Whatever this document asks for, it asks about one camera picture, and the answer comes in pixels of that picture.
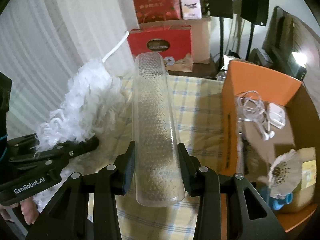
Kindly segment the person left hand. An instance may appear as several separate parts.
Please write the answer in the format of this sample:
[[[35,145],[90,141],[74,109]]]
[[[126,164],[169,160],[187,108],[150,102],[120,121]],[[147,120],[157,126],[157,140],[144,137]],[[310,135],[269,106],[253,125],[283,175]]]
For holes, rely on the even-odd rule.
[[[29,197],[19,203],[12,204],[10,206],[3,206],[0,207],[1,216],[4,220],[9,220],[13,222],[13,219],[10,217],[8,213],[8,209],[13,209],[16,207],[21,207],[21,212],[24,217],[25,222],[28,225],[34,224],[37,218],[39,217],[39,212],[37,210],[37,206],[33,200],[33,197]]]

